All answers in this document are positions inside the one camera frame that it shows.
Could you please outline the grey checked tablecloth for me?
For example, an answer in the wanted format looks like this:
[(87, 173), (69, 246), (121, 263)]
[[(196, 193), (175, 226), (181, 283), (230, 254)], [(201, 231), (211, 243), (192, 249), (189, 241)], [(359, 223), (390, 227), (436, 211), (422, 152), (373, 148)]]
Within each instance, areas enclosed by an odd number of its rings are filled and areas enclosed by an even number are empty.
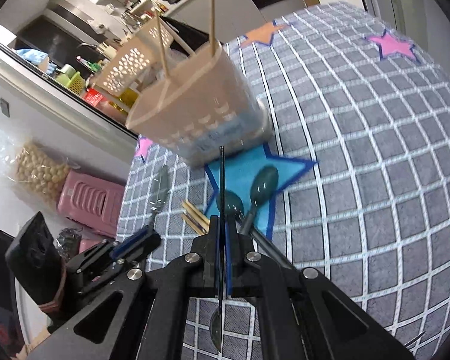
[(450, 77), (345, 2), (274, 25), (269, 45), (224, 47), (269, 110), (272, 154), (315, 161), (278, 194), (272, 240), (430, 359), (450, 337)]

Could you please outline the dark green spoon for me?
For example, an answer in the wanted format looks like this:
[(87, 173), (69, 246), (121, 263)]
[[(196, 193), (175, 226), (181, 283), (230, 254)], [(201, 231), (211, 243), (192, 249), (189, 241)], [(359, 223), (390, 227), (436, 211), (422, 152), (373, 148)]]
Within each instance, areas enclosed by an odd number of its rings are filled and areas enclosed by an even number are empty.
[(218, 211), (224, 209), (225, 215), (232, 216), (237, 222), (241, 223), (245, 218), (243, 202), (238, 195), (228, 189), (218, 192), (216, 206)]
[(267, 203), (277, 190), (279, 182), (279, 172), (275, 166), (264, 166), (253, 179), (250, 187), (250, 209), (244, 217), (240, 233), (247, 235), (254, 224), (258, 209)]

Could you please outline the bag of peanuts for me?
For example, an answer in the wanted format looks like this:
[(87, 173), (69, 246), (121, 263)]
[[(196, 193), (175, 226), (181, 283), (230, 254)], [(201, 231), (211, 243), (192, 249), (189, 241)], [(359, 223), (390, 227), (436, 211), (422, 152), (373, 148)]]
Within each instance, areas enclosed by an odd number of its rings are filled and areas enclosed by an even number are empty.
[(68, 158), (49, 154), (28, 141), (11, 160), (10, 180), (47, 206), (56, 207), (68, 175), (80, 167)]

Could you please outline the cream perforated plastic chair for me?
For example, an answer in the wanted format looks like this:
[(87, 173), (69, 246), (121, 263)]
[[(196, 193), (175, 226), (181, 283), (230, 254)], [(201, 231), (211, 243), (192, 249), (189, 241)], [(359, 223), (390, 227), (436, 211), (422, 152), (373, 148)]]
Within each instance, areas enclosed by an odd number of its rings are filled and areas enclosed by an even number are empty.
[(194, 51), (169, 24), (155, 17), (144, 24), (91, 80), (91, 87), (119, 97), (152, 64), (163, 63), (165, 50), (176, 41), (190, 55)]

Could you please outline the dark green spoon left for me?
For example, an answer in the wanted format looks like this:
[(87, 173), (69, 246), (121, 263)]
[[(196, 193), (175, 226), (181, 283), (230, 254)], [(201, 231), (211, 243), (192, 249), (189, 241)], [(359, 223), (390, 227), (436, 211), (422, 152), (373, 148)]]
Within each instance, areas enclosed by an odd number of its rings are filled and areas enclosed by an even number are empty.
[(237, 222), (241, 223), (245, 218), (243, 202), (238, 195), (228, 189), (218, 192), (216, 206), (218, 211), (224, 209), (225, 215), (232, 216)]

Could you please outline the beige utensil holder caddy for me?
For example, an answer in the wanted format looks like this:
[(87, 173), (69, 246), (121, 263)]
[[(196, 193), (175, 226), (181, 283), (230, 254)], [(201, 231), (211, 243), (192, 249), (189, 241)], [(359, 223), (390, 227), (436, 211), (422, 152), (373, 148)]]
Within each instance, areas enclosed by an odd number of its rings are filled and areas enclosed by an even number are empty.
[(205, 43), (169, 76), (142, 91), (126, 126), (187, 165), (214, 161), (268, 140), (272, 121), (223, 47)]

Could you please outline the red plastic basket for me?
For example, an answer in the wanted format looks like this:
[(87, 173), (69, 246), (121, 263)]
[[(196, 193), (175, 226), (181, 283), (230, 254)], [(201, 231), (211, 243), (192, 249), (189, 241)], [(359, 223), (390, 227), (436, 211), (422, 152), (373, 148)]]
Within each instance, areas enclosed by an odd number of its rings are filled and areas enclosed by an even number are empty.
[(88, 88), (85, 91), (82, 98), (86, 103), (88, 103), (92, 107), (97, 107), (98, 104), (101, 103), (105, 97), (100, 92), (96, 91), (95, 89)]

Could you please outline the dark green spoon right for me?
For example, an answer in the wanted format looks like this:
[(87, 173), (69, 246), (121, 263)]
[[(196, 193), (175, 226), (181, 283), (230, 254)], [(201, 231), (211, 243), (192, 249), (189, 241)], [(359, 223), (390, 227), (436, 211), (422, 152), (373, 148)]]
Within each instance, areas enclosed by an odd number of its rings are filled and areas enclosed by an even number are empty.
[(279, 182), (279, 172), (275, 166), (264, 166), (253, 179), (250, 187), (250, 209), (244, 217), (240, 233), (247, 235), (254, 224), (258, 209), (267, 203), (277, 190)]

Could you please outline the wooden chopstick in caddy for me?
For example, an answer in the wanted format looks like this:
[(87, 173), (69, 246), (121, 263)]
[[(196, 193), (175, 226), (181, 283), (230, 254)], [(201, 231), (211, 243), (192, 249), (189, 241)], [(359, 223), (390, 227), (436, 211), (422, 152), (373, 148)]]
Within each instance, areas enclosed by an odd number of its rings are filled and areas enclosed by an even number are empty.
[(215, 0), (209, 0), (209, 46), (210, 56), (215, 56), (216, 40), (215, 40)]

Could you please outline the wooden chopstick on table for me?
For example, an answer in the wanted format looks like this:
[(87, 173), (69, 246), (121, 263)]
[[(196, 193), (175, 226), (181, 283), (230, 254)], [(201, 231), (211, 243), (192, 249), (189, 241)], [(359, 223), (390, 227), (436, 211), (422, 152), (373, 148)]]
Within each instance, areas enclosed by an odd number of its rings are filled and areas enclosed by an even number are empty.
[(206, 233), (203, 231), (203, 229), (198, 226), (189, 216), (186, 214), (181, 214), (182, 220), (199, 236), (203, 236)]
[(190, 203), (188, 200), (182, 201), (182, 207), (184, 209), (185, 215), (194, 223), (197, 228), (201, 231), (207, 233), (209, 229), (209, 219), (204, 213), (199, 211), (195, 205)]

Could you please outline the black bag on floor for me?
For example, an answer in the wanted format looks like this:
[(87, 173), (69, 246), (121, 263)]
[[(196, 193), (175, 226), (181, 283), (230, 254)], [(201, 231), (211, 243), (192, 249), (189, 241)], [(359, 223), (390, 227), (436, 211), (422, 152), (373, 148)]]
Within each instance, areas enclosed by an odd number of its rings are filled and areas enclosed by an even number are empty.
[(40, 310), (49, 316), (57, 314), (65, 287), (65, 261), (42, 213), (21, 227), (5, 253), (5, 261)]

